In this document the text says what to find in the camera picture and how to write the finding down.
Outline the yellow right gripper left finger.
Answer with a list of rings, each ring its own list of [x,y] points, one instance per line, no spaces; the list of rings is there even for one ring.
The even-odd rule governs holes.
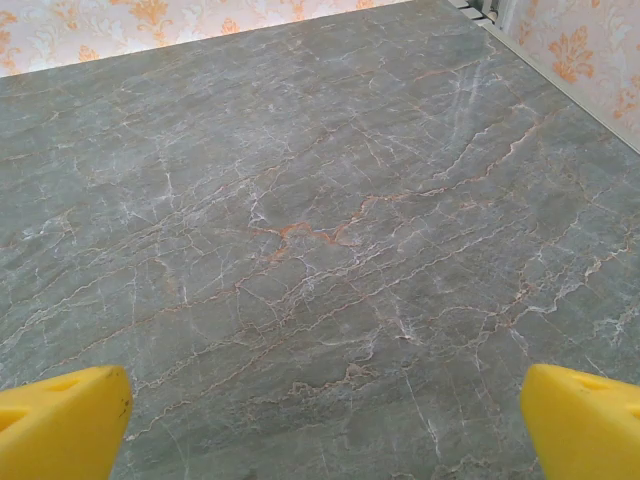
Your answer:
[[[132,410],[116,365],[0,391],[0,480],[108,480]]]

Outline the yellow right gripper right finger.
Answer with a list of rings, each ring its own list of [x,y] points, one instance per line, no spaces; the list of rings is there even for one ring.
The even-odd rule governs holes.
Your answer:
[[[640,386],[535,364],[520,405],[546,480],[640,480]]]

